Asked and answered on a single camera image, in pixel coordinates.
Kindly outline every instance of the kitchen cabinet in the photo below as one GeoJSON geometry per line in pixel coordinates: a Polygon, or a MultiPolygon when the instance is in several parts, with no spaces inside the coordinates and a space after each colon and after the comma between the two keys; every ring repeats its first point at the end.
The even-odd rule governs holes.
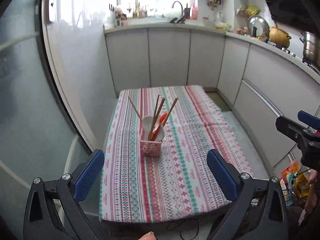
{"type": "Polygon", "coordinates": [[[224,43],[220,33],[191,31],[188,85],[217,87],[224,43]]]}
{"type": "Polygon", "coordinates": [[[320,85],[288,60],[250,45],[244,77],[265,94],[283,114],[298,121],[298,111],[316,114],[320,85]]]}
{"type": "Polygon", "coordinates": [[[218,89],[232,105],[240,87],[248,50],[249,43],[234,38],[226,38],[218,89]]]}
{"type": "Polygon", "coordinates": [[[106,43],[116,93],[150,87],[148,30],[110,33],[106,43]]]}
{"type": "Polygon", "coordinates": [[[281,115],[278,109],[245,80],[241,82],[234,109],[269,167],[274,167],[295,145],[276,129],[276,119],[281,115]]]}
{"type": "Polygon", "coordinates": [[[189,50],[189,30],[149,29],[151,87],[187,85],[189,50]]]}

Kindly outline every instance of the red spoon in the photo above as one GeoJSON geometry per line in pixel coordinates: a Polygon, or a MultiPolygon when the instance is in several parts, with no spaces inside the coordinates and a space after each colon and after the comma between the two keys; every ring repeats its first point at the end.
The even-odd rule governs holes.
{"type": "Polygon", "coordinates": [[[153,135],[151,137],[151,141],[155,141],[156,140],[156,138],[158,136],[158,133],[159,133],[159,130],[160,130],[160,125],[163,123],[163,121],[167,117],[167,114],[168,113],[164,113],[163,115],[161,115],[161,117],[159,119],[159,125],[158,125],[157,129],[155,130],[155,132],[153,133],[153,135]]]}

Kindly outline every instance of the door frame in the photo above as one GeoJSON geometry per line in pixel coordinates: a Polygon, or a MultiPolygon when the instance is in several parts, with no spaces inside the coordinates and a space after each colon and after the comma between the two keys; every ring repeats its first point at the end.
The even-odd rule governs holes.
{"type": "Polygon", "coordinates": [[[52,82],[60,96],[61,102],[70,117],[71,122],[76,128],[78,134],[91,151],[101,149],[95,138],[85,116],[81,110],[80,101],[75,88],[68,79],[68,75],[63,65],[59,48],[50,46],[55,43],[57,36],[54,30],[54,23],[49,21],[49,0],[41,0],[39,8],[40,29],[42,30],[43,51],[48,59],[49,71],[51,72],[52,82]]]}

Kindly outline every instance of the faucet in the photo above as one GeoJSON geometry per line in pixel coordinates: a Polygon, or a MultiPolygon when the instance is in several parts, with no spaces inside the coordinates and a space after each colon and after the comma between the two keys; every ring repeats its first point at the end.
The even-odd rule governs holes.
{"type": "MultiPolygon", "coordinates": [[[[179,1],[175,1],[175,2],[173,2],[171,8],[173,8],[173,6],[174,6],[174,4],[175,4],[176,2],[178,2],[178,3],[180,4],[180,6],[181,6],[181,16],[180,16],[180,19],[177,21],[177,23],[184,23],[185,20],[186,20],[186,17],[183,15],[183,6],[182,6],[182,4],[181,4],[179,1]]],[[[178,19],[178,18],[173,18],[173,19],[170,21],[170,23],[175,23],[175,21],[176,21],[177,19],[178,19]]]]}

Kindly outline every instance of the table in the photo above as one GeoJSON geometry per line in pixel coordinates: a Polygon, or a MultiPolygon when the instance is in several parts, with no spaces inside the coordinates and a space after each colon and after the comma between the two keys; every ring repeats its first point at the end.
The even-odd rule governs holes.
{"type": "Polygon", "coordinates": [[[232,128],[200,86],[121,91],[111,120],[100,190],[100,218],[150,223],[210,212],[229,203],[207,164],[216,148],[239,172],[250,172],[232,128]],[[141,116],[153,115],[157,95],[166,98],[161,114],[179,100],[164,127],[160,158],[140,154],[141,116]]]}

